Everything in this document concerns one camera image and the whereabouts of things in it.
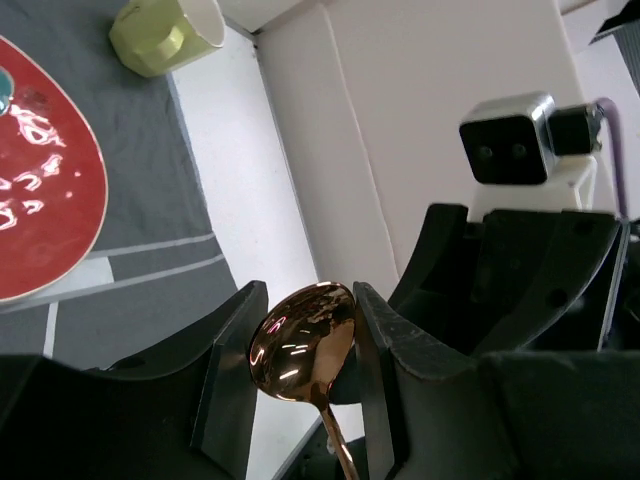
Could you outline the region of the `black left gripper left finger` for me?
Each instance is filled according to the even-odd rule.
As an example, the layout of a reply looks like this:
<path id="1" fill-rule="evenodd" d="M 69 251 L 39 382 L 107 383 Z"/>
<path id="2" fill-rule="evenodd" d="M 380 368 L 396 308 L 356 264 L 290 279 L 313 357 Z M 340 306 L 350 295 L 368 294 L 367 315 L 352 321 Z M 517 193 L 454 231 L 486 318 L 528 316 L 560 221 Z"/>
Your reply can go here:
<path id="1" fill-rule="evenodd" d="M 2 477 L 244 478 L 257 397 L 247 349 L 267 306 L 252 281 L 105 370 L 3 356 Z"/>

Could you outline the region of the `yellow-green mug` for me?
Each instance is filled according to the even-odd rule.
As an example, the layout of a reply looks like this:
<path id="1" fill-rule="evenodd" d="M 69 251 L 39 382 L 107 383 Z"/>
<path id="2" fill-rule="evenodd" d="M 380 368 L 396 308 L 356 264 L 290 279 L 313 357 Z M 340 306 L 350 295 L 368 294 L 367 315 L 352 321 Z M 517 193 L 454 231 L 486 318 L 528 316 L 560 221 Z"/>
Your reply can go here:
<path id="1" fill-rule="evenodd" d="M 130 1 L 117 14 L 109 40 L 124 66 L 150 78 L 221 49 L 225 21 L 215 0 Z"/>

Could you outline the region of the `red and teal round plate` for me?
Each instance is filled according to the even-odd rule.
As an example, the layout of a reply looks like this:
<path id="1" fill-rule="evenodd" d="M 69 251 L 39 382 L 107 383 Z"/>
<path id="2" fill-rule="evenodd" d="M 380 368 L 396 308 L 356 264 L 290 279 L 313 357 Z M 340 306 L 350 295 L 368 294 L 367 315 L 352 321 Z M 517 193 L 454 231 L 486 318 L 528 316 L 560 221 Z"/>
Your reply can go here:
<path id="1" fill-rule="evenodd" d="M 52 286 L 93 248 L 108 204 L 99 142 L 69 95 L 1 41 L 1 301 Z"/>

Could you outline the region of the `copper spoon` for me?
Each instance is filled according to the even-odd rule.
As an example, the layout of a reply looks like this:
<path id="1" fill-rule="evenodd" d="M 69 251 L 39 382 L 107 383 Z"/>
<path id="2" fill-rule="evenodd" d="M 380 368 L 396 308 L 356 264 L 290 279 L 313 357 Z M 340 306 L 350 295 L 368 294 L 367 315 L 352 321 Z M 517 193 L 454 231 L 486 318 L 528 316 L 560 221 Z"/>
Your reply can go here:
<path id="1" fill-rule="evenodd" d="M 268 396 L 314 406 L 347 479 L 353 458 L 331 410 L 329 394 L 354 343 L 356 302 L 341 283 L 304 287 L 278 303 L 254 333 L 248 351 L 253 383 Z"/>

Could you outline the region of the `grey striped cloth placemat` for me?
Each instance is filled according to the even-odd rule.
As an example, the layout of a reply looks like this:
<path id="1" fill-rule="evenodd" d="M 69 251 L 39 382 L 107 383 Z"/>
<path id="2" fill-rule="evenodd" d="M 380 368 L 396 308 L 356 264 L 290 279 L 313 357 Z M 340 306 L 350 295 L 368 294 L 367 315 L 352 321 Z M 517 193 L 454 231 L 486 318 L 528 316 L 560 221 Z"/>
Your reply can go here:
<path id="1" fill-rule="evenodd" d="M 106 164 L 109 201 L 87 261 L 1 311 L 3 354 L 105 368 L 213 312 L 236 291 L 212 230 L 174 84 L 125 68 L 118 1 L 5 1 L 1 33 L 69 94 Z"/>

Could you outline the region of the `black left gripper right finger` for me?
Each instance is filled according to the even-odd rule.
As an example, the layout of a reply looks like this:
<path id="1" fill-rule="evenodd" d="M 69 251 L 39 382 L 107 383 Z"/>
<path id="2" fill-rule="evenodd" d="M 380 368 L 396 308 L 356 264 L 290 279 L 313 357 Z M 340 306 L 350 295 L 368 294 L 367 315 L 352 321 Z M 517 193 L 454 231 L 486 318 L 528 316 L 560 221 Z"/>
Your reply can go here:
<path id="1" fill-rule="evenodd" d="M 358 380 L 373 479 L 635 479 L 639 356 L 503 351 L 468 358 L 357 299 Z"/>

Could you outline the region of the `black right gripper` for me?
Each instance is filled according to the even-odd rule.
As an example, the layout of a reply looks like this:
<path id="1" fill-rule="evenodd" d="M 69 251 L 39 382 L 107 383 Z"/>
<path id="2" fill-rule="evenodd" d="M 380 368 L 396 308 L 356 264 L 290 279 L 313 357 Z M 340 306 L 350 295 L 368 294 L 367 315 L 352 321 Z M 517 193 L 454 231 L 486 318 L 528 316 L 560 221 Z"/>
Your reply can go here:
<path id="1" fill-rule="evenodd" d="M 467 355 L 611 345 L 634 225 L 609 213 L 433 204 L 389 304 Z"/>

